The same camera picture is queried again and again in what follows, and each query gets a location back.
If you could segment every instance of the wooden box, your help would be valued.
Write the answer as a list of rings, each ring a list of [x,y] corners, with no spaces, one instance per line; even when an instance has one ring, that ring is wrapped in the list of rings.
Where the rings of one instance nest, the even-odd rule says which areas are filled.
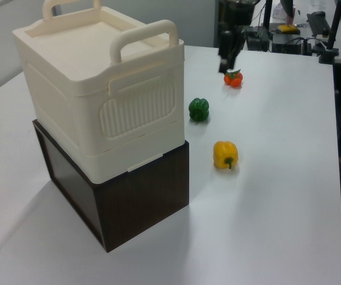
[[[50,177],[110,252],[189,204],[189,143],[140,168],[93,184],[33,121]]]

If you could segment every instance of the green bell pepper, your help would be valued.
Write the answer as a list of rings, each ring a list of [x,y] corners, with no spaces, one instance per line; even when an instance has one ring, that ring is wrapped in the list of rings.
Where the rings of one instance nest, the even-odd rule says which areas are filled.
[[[202,122],[208,118],[209,104],[206,99],[195,98],[189,104],[190,118],[196,122]]]

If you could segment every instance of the pepper stem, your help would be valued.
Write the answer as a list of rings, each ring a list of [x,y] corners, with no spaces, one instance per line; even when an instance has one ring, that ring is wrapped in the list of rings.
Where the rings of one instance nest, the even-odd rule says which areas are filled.
[[[234,161],[234,159],[232,157],[227,157],[225,160],[224,160],[224,163],[227,163],[229,166],[228,168],[229,169],[232,169],[232,162]]]

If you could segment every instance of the white table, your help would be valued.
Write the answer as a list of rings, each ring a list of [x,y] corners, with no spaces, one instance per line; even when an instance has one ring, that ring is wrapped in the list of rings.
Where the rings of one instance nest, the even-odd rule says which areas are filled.
[[[49,182],[0,250],[0,284],[341,285],[332,68],[242,51],[233,89],[216,49],[185,58],[185,118],[195,97],[211,106],[208,122],[185,121],[190,205],[107,254]],[[213,166],[219,140],[238,147],[233,171]]]
[[[261,0],[254,9],[253,17],[255,17],[265,4],[266,0]],[[272,5],[272,14],[270,16],[270,22],[271,23],[285,23],[285,20],[279,20],[279,19],[274,19],[272,17],[273,15],[273,10],[275,6],[279,1],[273,0],[273,5]],[[301,30],[301,37],[308,38],[312,37],[312,32],[310,29],[310,26],[308,25],[307,22],[307,14],[311,14],[316,11],[324,11],[326,13],[326,20],[331,27],[332,21],[334,18],[334,13],[336,9],[336,4],[334,0],[321,0],[321,5],[319,6],[311,6],[310,0],[294,0],[294,5],[295,5],[295,15],[294,15],[294,24],[307,24],[307,27],[305,28],[299,28]],[[264,20],[264,10],[262,12],[262,17],[260,20],[260,24],[263,23]],[[252,22],[252,26],[257,26],[259,18],[256,18]],[[309,43],[311,43],[312,46],[314,46],[314,41],[310,40]],[[335,63],[341,64],[341,24],[339,24],[337,28],[337,34],[336,34],[336,41],[334,43],[334,48],[339,49],[339,55],[335,57]]]
[[[50,180],[23,74],[0,88],[0,248],[44,195]]]

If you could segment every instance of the tomato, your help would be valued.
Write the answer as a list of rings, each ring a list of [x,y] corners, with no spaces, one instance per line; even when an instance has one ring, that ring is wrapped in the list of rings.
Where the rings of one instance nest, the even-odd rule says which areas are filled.
[[[231,85],[231,87],[234,87],[234,88],[240,87],[241,86],[241,78],[237,77],[237,78],[232,79],[230,85]]]
[[[231,81],[232,81],[232,78],[229,74],[226,74],[224,76],[224,82],[227,84],[227,85],[230,85],[231,84]]]
[[[235,77],[238,77],[241,80],[243,80],[243,75],[241,74],[241,72],[239,72],[238,74],[235,74]]]

